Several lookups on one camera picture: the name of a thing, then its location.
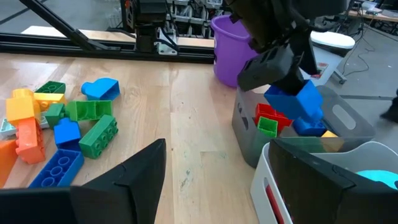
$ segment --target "purple bucket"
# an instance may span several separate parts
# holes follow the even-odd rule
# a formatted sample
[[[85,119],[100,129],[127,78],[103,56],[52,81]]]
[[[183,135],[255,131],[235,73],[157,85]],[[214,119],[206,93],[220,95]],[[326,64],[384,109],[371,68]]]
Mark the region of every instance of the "purple bucket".
[[[246,61],[257,53],[248,43],[251,40],[241,21],[233,24],[229,16],[218,16],[211,20],[214,36],[214,73],[225,85],[237,87],[238,75]]]

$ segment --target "concrete floor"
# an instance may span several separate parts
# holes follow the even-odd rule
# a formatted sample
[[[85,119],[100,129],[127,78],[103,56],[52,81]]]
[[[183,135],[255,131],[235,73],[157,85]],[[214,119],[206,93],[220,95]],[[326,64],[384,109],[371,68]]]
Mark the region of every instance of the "concrete floor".
[[[75,28],[105,30],[108,27],[106,15],[112,13],[119,3],[115,0],[47,0],[44,4]],[[23,10],[25,6],[17,0],[0,0],[0,5],[0,32],[20,33],[32,25],[50,26],[32,11],[27,11],[2,24],[2,20]],[[366,68],[358,58],[358,54],[361,54],[368,63],[369,70],[351,74],[344,85],[340,85],[332,78],[326,85],[341,95],[393,97],[398,88],[396,72],[398,43],[371,30],[365,33],[364,38],[375,51],[362,54],[372,47],[361,41],[347,61],[345,74]],[[340,71],[343,70],[343,65],[344,62],[340,64]],[[347,100],[347,102],[374,126],[376,141],[398,151],[396,138],[398,125],[379,119],[379,115],[391,105],[390,101]]]

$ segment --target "toy building block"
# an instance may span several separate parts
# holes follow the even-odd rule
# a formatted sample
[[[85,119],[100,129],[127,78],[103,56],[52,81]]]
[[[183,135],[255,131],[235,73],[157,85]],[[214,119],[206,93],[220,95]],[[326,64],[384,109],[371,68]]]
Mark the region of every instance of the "toy building block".
[[[79,140],[81,138],[79,124],[70,121],[69,118],[62,118],[54,126],[55,145],[59,149],[80,151]]]
[[[262,103],[259,103],[256,106],[256,118],[254,120],[256,125],[258,124],[260,117],[278,121],[278,132],[281,132],[284,127],[290,126],[293,122],[293,120],[287,119],[283,113],[272,109],[271,105],[265,105]]]
[[[58,122],[65,117],[65,105],[63,103],[53,103],[45,114],[45,118],[49,123],[51,129],[54,128]]]
[[[49,123],[45,119],[45,112],[42,112],[42,117],[40,120],[40,127],[42,129],[49,128]],[[17,133],[17,129],[4,118],[1,123],[0,134],[4,137],[13,136]]]
[[[69,186],[84,163],[81,152],[58,149],[29,188]]]
[[[20,120],[35,118],[41,120],[40,106],[33,97],[33,92],[28,89],[16,89],[12,91],[12,98],[6,99],[7,121],[16,127]]]
[[[80,140],[79,145],[85,157],[97,159],[118,133],[117,122],[113,116],[104,115]]]
[[[323,138],[338,138],[337,135],[335,135],[333,132],[331,131],[326,131],[323,135]]]
[[[278,121],[274,121],[265,117],[260,117],[257,129],[269,137],[276,138]]]
[[[94,83],[85,82],[81,92],[87,100],[114,100],[120,95],[119,82],[112,78],[99,78]]]
[[[43,133],[37,121],[34,118],[26,118],[16,127],[18,156],[28,164],[44,161]]]
[[[72,121],[95,121],[102,115],[112,115],[112,101],[72,101],[66,111]]]
[[[17,161],[16,148],[16,140],[0,141],[0,188],[6,183],[15,161]]]
[[[65,93],[67,86],[64,83],[48,81],[42,85],[35,93]]]
[[[311,80],[305,81],[305,86],[296,95],[288,95],[276,86],[264,93],[273,109],[282,112],[288,119],[302,118],[307,122],[319,121],[323,118],[321,110],[322,96]]]
[[[52,103],[67,103],[63,93],[34,93],[33,97],[39,103],[41,111],[47,111]]]
[[[293,121],[293,128],[297,134],[301,136],[317,136],[320,137],[326,132],[326,127],[321,121],[306,122],[299,118]]]

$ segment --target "bin handle cutout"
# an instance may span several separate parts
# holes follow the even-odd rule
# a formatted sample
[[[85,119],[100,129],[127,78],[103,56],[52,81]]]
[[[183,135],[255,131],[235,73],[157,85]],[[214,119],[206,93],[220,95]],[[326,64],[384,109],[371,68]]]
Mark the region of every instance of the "bin handle cutout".
[[[242,115],[242,110],[243,109],[242,109],[242,106],[241,106],[240,103],[238,103],[238,110],[239,110],[239,114],[241,115],[241,118],[242,118],[242,121],[243,121],[243,124],[244,124],[244,128],[246,130],[248,130],[249,129],[249,121],[248,121],[247,117]]]
[[[331,110],[346,128],[353,130],[356,127],[354,118],[352,118],[340,105],[333,106]]]
[[[264,183],[263,187],[266,190],[266,194],[267,194],[269,203],[271,204],[271,208],[272,208],[272,211],[274,212],[275,219],[276,219],[277,223],[278,224],[285,224],[284,219],[282,217],[282,214],[280,213],[278,204],[276,202],[276,199],[274,197],[274,194],[272,193],[272,189],[271,189],[266,177],[264,178],[264,182],[263,183]]]

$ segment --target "green block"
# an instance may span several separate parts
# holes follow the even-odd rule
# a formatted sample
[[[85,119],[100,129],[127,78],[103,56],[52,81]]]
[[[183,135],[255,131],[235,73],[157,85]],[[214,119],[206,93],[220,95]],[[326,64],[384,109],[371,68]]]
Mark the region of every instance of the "green block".
[[[65,105],[63,103],[53,103],[45,114],[45,119],[49,123],[51,129],[65,117]]]
[[[118,122],[113,116],[104,115],[79,141],[81,152],[85,157],[97,159],[102,151],[118,133]]]
[[[95,121],[105,114],[112,115],[112,101],[72,101],[66,111],[72,121]]]
[[[260,117],[257,129],[269,137],[276,138],[278,133],[278,121]]]
[[[67,90],[67,86],[64,83],[48,81],[42,87],[37,89],[35,93],[64,93]]]

